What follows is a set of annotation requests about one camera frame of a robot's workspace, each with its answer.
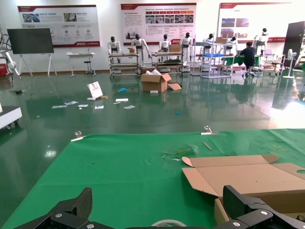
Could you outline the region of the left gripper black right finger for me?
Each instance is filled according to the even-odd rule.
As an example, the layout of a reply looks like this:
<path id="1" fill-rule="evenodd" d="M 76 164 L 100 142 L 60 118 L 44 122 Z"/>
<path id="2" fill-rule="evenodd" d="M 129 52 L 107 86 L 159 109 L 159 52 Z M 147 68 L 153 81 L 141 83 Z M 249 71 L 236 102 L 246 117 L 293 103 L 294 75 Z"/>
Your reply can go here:
<path id="1" fill-rule="evenodd" d="M 305 223 L 275 211 L 259 198 L 240 194 L 231 185 L 223 187 L 224 209 L 231 219 L 217 229 L 303 229 Z"/>

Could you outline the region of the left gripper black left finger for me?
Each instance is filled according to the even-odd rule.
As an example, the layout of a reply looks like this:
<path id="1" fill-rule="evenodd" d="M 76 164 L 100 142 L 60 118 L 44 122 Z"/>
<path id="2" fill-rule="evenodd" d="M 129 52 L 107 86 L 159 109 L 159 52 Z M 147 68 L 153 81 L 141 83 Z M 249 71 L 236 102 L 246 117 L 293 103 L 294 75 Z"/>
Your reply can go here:
<path id="1" fill-rule="evenodd" d="M 18 229 L 108 229 L 89 221 L 92 212 L 92 188 L 86 187 L 75 198 L 58 202 L 47 214 L 17 226 Z"/>

